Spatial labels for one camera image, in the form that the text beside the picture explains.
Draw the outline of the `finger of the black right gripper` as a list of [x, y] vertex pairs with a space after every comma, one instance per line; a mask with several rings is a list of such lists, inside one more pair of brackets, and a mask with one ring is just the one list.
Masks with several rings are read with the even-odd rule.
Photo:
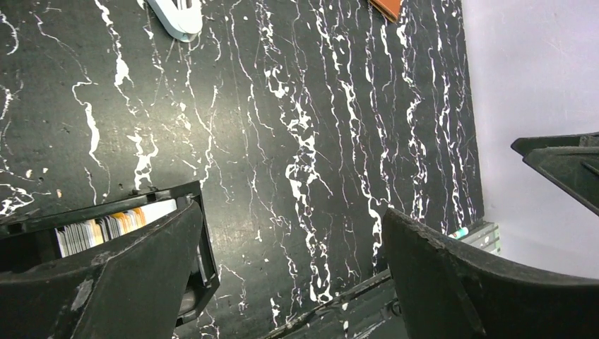
[[523, 162], [598, 214], [598, 133], [517, 138]]

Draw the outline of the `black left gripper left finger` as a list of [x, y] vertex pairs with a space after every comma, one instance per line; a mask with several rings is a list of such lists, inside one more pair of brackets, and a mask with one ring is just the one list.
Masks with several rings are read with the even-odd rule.
[[171, 338], [201, 237], [197, 203], [79, 254], [1, 274], [2, 338]]

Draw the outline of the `orange leather card holder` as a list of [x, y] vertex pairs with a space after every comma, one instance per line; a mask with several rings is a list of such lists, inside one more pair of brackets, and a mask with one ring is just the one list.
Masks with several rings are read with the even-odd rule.
[[390, 22], [395, 23], [401, 12], [402, 0], [369, 0], [369, 3]]

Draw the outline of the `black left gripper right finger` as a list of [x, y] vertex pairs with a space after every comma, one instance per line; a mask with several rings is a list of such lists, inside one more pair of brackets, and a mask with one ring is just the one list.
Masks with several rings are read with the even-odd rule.
[[597, 338], [598, 281], [490, 254], [389, 208], [384, 255], [409, 338]]

